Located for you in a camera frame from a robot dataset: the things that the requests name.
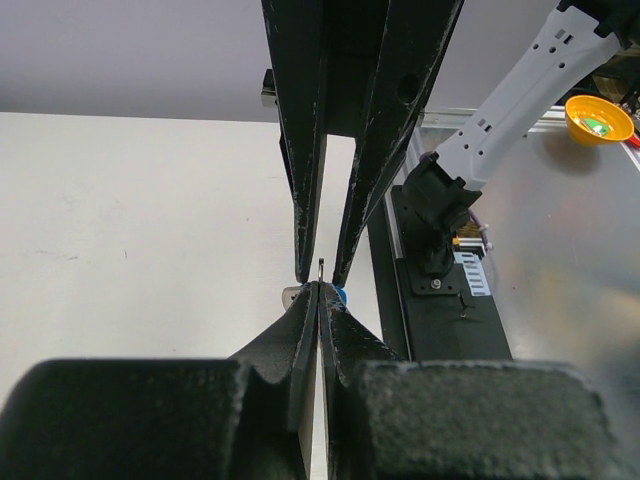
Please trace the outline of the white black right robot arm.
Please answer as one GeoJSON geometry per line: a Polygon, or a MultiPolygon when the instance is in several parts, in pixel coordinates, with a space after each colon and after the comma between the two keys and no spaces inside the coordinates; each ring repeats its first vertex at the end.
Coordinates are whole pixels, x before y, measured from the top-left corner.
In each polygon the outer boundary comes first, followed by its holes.
{"type": "MultiPolygon", "coordinates": [[[[265,1],[261,5],[293,201],[294,274],[309,277],[331,135],[355,152],[332,281],[407,153],[462,10],[458,1],[265,1]]],[[[406,180],[419,260],[448,269],[454,232],[514,142],[585,76],[639,40],[635,1],[562,1],[458,132],[406,180]]]]}

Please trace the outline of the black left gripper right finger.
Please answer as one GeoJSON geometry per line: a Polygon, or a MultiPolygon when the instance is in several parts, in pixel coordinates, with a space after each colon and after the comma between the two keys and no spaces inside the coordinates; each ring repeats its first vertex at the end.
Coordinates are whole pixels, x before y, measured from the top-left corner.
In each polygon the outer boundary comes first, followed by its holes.
{"type": "Polygon", "coordinates": [[[633,479],[599,393],[562,363],[410,362],[318,295],[332,479],[633,479]]]}

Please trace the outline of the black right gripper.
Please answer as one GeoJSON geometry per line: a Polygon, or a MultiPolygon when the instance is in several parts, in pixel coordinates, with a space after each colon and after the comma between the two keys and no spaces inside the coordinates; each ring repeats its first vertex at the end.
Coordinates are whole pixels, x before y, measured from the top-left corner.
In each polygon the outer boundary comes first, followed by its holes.
{"type": "Polygon", "coordinates": [[[294,274],[309,279],[329,135],[355,152],[332,282],[399,171],[461,1],[263,1],[294,212],[294,274]]]}

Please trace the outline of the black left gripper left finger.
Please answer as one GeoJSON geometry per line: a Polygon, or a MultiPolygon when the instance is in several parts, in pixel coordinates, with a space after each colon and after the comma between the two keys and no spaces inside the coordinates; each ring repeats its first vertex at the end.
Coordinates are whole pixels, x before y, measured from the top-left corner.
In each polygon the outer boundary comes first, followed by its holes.
{"type": "Polygon", "coordinates": [[[319,286],[226,359],[55,359],[1,412],[5,479],[305,479],[319,286]]]}

